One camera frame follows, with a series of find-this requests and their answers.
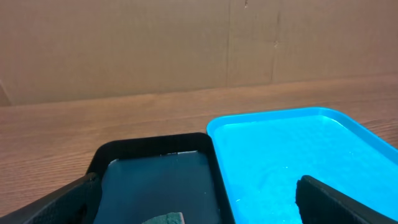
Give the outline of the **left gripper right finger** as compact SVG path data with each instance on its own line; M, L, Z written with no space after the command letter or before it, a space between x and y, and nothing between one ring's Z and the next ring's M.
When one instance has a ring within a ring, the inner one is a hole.
M303 224L397 224L309 175L297 181L295 203Z

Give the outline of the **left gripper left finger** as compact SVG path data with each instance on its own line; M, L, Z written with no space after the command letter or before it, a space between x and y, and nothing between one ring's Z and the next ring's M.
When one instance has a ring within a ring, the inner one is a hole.
M1 224L92 224L101 197L101 178L89 173L1 217Z

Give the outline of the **green scouring sponge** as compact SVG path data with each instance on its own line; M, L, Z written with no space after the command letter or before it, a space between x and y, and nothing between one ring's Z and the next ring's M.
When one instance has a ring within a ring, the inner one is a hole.
M185 220L181 212L172 212L150 218L142 224L185 224Z

